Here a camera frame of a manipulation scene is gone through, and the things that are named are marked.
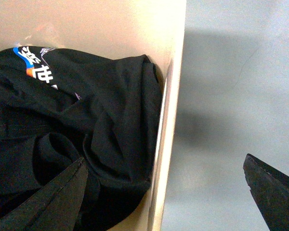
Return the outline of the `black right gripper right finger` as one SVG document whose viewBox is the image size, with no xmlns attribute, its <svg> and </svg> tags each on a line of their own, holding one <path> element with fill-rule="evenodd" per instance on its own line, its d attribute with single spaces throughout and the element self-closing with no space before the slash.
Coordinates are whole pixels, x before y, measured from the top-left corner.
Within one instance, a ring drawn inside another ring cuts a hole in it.
<svg viewBox="0 0 289 231">
<path fill-rule="evenodd" d="M 289 176 L 247 154 L 243 169 L 250 193 L 271 231 L 289 231 Z"/>
</svg>

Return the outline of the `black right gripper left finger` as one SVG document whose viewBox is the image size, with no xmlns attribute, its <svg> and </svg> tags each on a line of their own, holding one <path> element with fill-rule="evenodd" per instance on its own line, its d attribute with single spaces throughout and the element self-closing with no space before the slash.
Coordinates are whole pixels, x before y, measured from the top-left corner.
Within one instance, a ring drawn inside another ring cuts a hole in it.
<svg viewBox="0 0 289 231">
<path fill-rule="evenodd" d="M 42 189 L 0 219 L 0 231 L 72 231 L 88 171 L 79 158 Z"/>
</svg>

